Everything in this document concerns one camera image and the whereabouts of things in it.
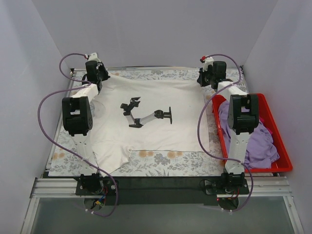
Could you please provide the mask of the white t shirt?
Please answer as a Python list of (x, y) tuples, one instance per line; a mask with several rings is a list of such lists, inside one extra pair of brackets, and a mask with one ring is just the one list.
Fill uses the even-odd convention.
[(130, 151), (203, 152), (209, 146), (204, 91), (192, 80), (112, 75), (93, 104), (92, 150), (98, 166), (110, 172)]

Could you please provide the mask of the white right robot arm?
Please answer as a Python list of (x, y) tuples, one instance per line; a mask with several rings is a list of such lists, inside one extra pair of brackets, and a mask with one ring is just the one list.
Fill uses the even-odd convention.
[(197, 82), (202, 87), (211, 86), (229, 103), (227, 125), (231, 137), (224, 172), (204, 181), (205, 192), (208, 195), (237, 195), (239, 191), (247, 194), (245, 156), (251, 134), (259, 124), (258, 96), (241, 91), (235, 82), (226, 78), (226, 62), (215, 61), (212, 57), (203, 57), (200, 61), (203, 67)]

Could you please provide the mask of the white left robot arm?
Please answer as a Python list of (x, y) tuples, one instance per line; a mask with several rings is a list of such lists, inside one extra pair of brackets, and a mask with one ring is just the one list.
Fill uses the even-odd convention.
[(89, 59), (86, 63), (85, 84), (76, 94), (62, 100), (63, 127), (74, 141), (77, 154), (81, 156), (83, 166), (79, 181), (83, 189), (93, 195), (103, 191), (104, 184), (96, 168), (97, 160), (91, 146), (93, 116), (90, 102), (100, 93), (102, 82), (110, 76), (99, 59)]

